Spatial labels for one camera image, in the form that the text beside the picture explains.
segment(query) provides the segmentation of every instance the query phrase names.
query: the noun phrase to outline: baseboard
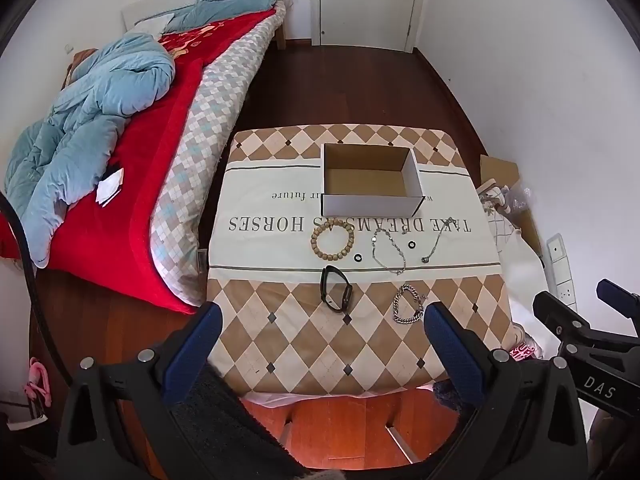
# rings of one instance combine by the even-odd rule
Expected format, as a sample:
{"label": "baseboard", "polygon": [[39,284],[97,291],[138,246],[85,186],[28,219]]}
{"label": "baseboard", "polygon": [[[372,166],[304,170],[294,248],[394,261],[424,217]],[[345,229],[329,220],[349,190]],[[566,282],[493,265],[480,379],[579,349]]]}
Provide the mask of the baseboard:
{"label": "baseboard", "polygon": [[440,75],[436,72],[436,69],[434,69],[434,67],[431,66],[431,63],[429,63],[427,58],[424,57],[424,54],[421,53],[417,47],[414,47],[414,56],[417,57],[418,60],[420,60],[421,65],[429,73],[430,78],[436,83],[441,94],[449,102],[451,110],[453,110],[453,113],[455,113],[456,115],[456,121],[458,122],[461,129],[468,136],[469,141],[476,146],[476,148],[480,151],[481,154],[486,155],[487,154],[486,149],[484,148],[484,145],[482,144],[480,137],[478,137],[478,134],[476,133],[475,128],[471,124],[471,121],[469,121],[469,118],[466,116],[465,111],[460,107],[460,103],[457,101],[455,96],[451,93],[451,90],[449,90],[449,87],[442,80]]}
{"label": "baseboard", "polygon": [[311,38],[297,38],[296,40],[287,40],[287,46],[311,46]]}

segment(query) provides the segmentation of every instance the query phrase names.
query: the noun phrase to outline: dark wooden floor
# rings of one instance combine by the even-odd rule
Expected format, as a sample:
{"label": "dark wooden floor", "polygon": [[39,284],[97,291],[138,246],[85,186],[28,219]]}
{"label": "dark wooden floor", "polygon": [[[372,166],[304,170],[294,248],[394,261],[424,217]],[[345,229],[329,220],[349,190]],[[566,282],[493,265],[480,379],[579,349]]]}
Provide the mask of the dark wooden floor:
{"label": "dark wooden floor", "polygon": [[[445,130],[479,184],[479,155],[484,148],[446,86],[420,56],[357,47],[270,48],[252,83],[236,131],[315,123]],[[219,186],[220,172],[216,181]],[[204,246],[215,205],[215,200],[207,204],[201,222]],[[51,332],[71,370],[87,355],[102,363],[132,359],[140,349],[164,340],[187,320],[184,315],[64,272],[42,270],[37,283]],[[50,416],[60,420],[66,387],[50,362],[34,322],[31,354],[50,370],[54,399]],[[291,410],[247,406],[276,434]],[[300,462],[314,467],[369,468],[405,463],[385,430],[392,419],[417,455],[424,458],[446,439],[456,420],[453,412],[437,405],[430,392],[421,390],[367,400],[309,400],[293,409],[295,422],[289,449]],[[133,412],[129,406],[124,410],[136,449],[158,474]],[[340,431],[331,431],[337,421]]]}

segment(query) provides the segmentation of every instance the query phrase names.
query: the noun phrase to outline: blue pillow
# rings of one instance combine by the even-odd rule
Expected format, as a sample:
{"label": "blue pillow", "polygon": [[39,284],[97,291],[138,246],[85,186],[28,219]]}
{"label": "blue pillow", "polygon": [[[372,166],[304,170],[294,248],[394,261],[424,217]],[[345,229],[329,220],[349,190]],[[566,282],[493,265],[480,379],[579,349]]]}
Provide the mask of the blue pillow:
{"label": "blue pillow", "polygon": [[164,32],[183,32],[249,12],[269,10],[276,0],[196,0],[191,7],[176,12]]}

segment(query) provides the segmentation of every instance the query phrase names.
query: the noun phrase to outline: cardboard box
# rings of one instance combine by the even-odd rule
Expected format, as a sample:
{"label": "cardboard box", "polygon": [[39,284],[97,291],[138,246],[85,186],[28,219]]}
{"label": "cardboard box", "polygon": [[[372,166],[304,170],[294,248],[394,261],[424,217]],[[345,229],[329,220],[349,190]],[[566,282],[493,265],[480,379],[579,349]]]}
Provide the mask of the cardboard box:
{"label": "cardboard box", "polygon": [[409,218],[424,201],[409,148],[323,144],[320,157],[322,216]]}
{"label": "cardboard box", "polygon": [[[480,155],[480,179],[485,183],[489,179],[495,179],[498,186],[508,186],[509,188],[520,180],[518,165],[508,160],[495,158],[487,155]],[[538,256],[542,254],[540,236],[533,221],[533,216],[529,209],[510,215],[509,220],[520,229],[522,239],[531,247]]]}

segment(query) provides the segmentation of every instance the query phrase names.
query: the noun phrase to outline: red blanket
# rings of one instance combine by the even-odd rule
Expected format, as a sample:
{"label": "red blanket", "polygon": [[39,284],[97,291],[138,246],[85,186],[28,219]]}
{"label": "red blanket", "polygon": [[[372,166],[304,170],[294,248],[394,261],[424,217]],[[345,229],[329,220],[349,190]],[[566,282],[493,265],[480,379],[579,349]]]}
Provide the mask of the red blanket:
{"label": "red blanket", "polygon": [[[174,159],[203,67],[275,10],[246,14],[161,38],[175,57],[175,79],[162,99],[136,114],[110,160],[124,168],[122,190],[105,207],[95,191],[68,211],[50,248],[49,268],[66,270],[128,296],[179,312],[193,307],[176,298],[158,274],[149,250],[150,219]],[[0,256],[17,258],[0,216]]]}

